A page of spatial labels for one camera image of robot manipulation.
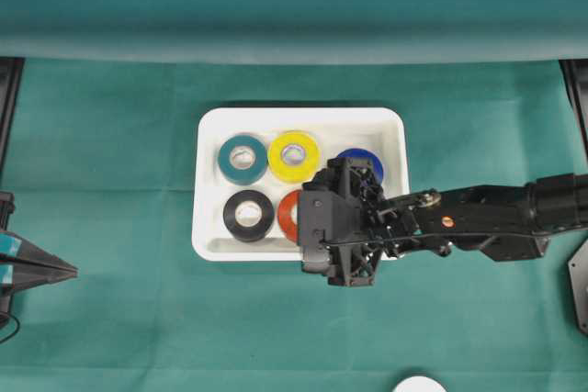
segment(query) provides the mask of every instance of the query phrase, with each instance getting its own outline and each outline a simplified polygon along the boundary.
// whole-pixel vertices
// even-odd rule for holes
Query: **black tape roll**
[[[255,206],[261,211],[259,219],[239,219],[237,210],[246,210]],[[222,210],[222,218],[227,230],[232,236],[241,242],[255,242],[262,240],[274,222],[274,206],[272,202],[261,192],[255,190],[243,190],[229,198]]]

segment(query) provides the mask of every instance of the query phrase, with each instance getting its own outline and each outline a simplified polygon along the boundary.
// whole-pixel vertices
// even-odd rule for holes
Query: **green fabric backdrop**
[[[0,390],[579,391],[588,340],[565,262],[417,253],[366,289],[190,243],[198,119],[215,106],[388,106],[411,187],[586,172],[555,62],[379,67],[29,60],[2,179],[11,229],[80,268],[16,297]]]
[[[0,54],[217,63],[588,56],[586,0],[0,0]]]

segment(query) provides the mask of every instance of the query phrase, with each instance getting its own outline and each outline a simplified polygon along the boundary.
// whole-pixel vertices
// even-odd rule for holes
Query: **white tray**
[[[233,194],[246,188],[259,190],[277,205],[288,192],[300,188],[284,184],[269,168],[248,186],[227,181],[217,165],[217,154],[228,138],[247,133],[266,146],[287,130],[310,133],[321,149],[320,167],[327,159],[352,147],[375,153],[384,165],[382,186],[387,197],[409,192],[404,126],[401,118],[383,107],[220,107],[207,113],[198,125],[196,184],[192,246],[210,261],[299,261],[299,247],[286,239],[275,221],[267,237],[258,242],[237,241],[224,226],[222,209]]]

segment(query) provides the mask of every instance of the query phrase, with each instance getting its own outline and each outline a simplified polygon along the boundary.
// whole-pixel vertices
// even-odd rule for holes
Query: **black robotic arm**
[[[386,199],[370,160],[332,159],[300,193],[302,270],[336,286],[369,286],[382,255],[453,246],[494,261],[542,257],[549,237],[588,229],[588,175],[522,187],[478,185]]]

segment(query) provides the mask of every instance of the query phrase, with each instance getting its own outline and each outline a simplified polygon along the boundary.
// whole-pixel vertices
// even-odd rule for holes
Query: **cable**
[[[478,236],[493,236],[496,238],[500,237],[515,237],[515,238],[525,238],[525,239],[540,239],[546,238],[549,236],[558,236],[560,234],[569,233],[572,231],[584,231],[588,230],[588,226],[585,227],[576,227],[569,230],[562,230],[556,231],[553,233],[535,233],[535,234],[528,234],[528,233],[516,233],[516,232],[497,232],[497,231],[478,231],[478,232],[468,232],[468,231],[456,231],[455,233],[424,233],[424,234],[416,234],[411,236],[397,236],[395,238],[382,238],[382,239],[369,239],[364,241],[349,241],[349,242],[333,242],[333,241],[322,241],[324,245],[331,245],[331,246],[339,246],[339,245],[363,245],[366,243],[374,243],[374,242],[402,242],[402,241],[414,241],[419,239],[426,239],[426,238],[433,238],[433,237],[450,237],[450,238],[458,238],[458,237],[478,237]]]
[[[3,339],[0,339],[0,344],[8,342],[15,335],[17,335],[18,332],[20,331],[20,321],[15,316],[10,314],[9,312],[0,311],[0,317],[3,317],[3,316],[6,317],[7,319],[12,319],[17,324],[17,327],[15,328],[15,330],[13,330],[10,334],[5,336]]]

